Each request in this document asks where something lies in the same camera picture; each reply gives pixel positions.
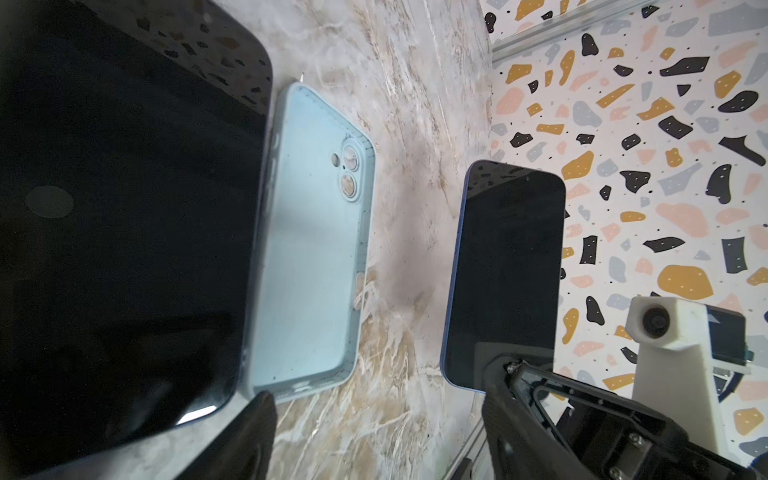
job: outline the black smartphone screen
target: black smartphone screen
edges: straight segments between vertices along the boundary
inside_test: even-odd
[[[492,161],[467,176],[441,364],[449,382],[485,391],[488,371],[503,377],[515,359],[552,364],[565,185]]]

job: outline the smartphone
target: smartphone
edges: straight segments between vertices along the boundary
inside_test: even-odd
[[[469,168],[440,358],[451,384],[484,392],[514,360],[551,367],[564,212],[557,175],[493,161]]]
[[[285,402],[354,369],[376,154],[299,82],[280,94],[274,125],[243,393],[269,390]]]

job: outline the wire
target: wire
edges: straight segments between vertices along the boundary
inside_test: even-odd
[[[730,395],[733,392],[736,392],[736,388],[738,388],[739,383],[741,383],[741,379],[743,377],[744,377],[744,374],[734,372],[733,378],[730,380],[728,385],[726,385],[723,391],[717,396],[717,401],[722,402],[728,397],[728,395]]]

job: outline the marble countertop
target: marble countertop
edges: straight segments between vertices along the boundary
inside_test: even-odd
[[[439,369],[464,174],[488,156],[491,55],[475,0],[219,5],[273,63],[273,95],[303,81],[375,142],[376,193],[357,367],[278,406],[271,478],[440,478],[482,396]],[[95,455],[51,478],[173,478],[245,406]]]

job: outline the light blue phone case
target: light blue phone case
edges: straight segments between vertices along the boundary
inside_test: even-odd
[[[301,83],[280,95],[274,125],[241,384],[248,399],[266,389],[284,402],[355,368],[376,154]]]

